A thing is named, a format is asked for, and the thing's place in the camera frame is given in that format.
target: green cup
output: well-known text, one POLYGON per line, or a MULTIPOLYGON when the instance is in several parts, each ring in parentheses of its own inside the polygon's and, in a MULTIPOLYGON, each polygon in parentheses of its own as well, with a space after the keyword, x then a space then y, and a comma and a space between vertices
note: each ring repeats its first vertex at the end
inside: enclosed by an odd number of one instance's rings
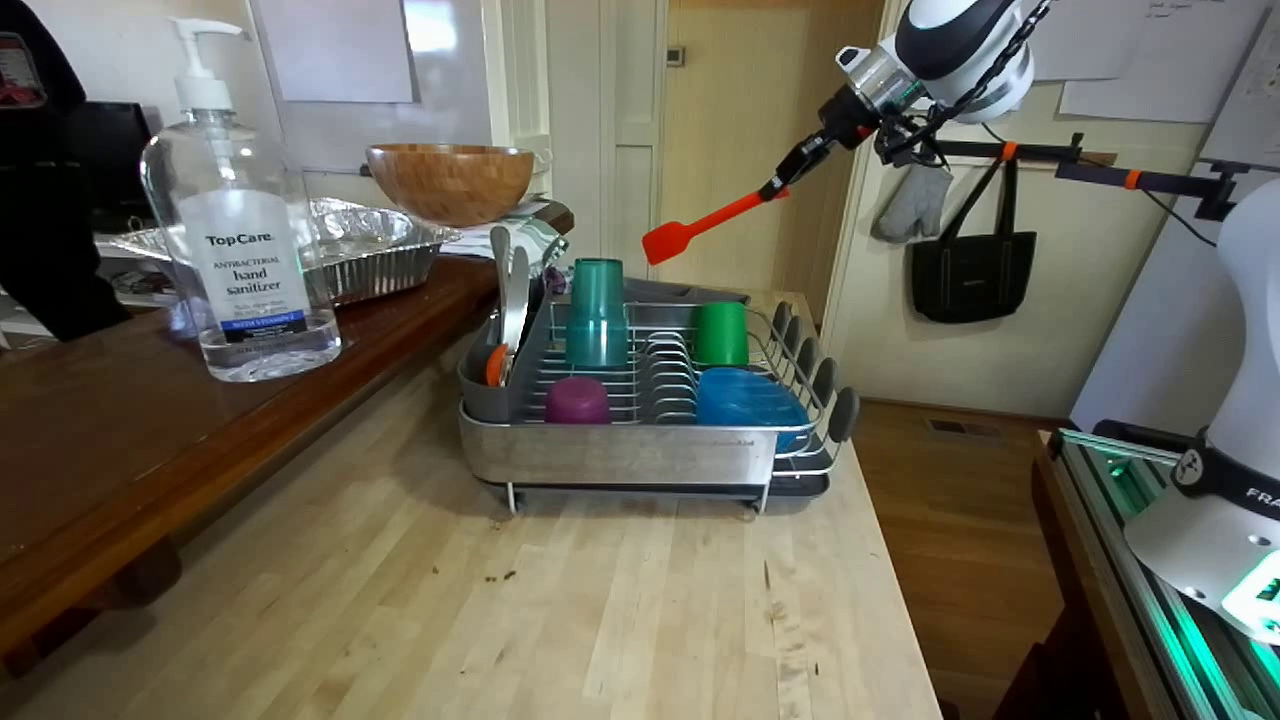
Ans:
POLYGON ((747 305, 741 300, 695 305, 689 345, 702 369, 744 369, 747 305))

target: black bag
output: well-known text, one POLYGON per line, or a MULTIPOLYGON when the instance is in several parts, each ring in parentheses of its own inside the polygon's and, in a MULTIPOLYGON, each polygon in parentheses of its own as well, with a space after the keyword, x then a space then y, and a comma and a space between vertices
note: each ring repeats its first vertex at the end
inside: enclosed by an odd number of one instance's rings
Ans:
POLYGON ((1018 160, 995 160, 936 245, 914 245, 914 305, 936 322, 1011 317, 1026 305, 1036 232, 1018 228, 1018 160), (995 237, 960 237, 966 217, 1004 169, 995 237))

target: metal dish rack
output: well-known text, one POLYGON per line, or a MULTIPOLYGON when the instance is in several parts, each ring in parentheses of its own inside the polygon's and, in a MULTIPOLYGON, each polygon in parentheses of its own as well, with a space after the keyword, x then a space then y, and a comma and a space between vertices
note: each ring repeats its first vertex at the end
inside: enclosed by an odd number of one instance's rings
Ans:
POLYGON ((510 382, 485 388, 485 346, 456 369, 459 442, 469 467, 510 512, 525 491, 663 491, 726 496, 756 512, 774 496, 819 496, 835 462, 835 442, 858 428, 853 388, 835 390, 835 362, 815 362, 815 345, 800 338, 788 305, 774 322, 754 320, 754 369, 777 376, 804 409, 810 422, 695 422, 702 369, 686 328, 695 300, 627 294, 634 346, 623 369, 567 369, 566 305, 537 313, 510 382), (545 422, 547 388, 566 376, 591 376, 609 388, 613 422, 545 422))

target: red handle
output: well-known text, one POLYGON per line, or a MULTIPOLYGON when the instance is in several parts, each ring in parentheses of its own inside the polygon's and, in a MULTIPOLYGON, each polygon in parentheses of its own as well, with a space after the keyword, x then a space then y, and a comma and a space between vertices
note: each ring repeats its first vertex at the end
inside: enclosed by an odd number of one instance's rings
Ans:
POLYGON ((761 192, 747 192, 747 195, 741 195, 741 200, 732 200, 732 203, 726 203, 726 208, 694 219, 694 224, 689 224, 689 237, 702 237, 702 232, 708 232, 708 228, 716 228, 716 224, 729 224, 729 219, 735 219, 741 211, 747 211, 747 208, 756 208, 756 203, 763 203, 761 192))

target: wooden counter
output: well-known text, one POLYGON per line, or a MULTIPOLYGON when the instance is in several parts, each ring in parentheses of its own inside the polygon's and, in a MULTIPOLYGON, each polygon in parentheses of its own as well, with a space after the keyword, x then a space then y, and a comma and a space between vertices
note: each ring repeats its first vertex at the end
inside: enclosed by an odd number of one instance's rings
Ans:
POLYGON ((216 382, 160 317, 0 369, 0 659, 491 309, 491 262, 341 313, 346 356, 216 382))
POLYGON ((363 401, 185 542, 0 716, 942 716, 845 447, 795 512, 529 496, 465 467, 449 359, 363 401))

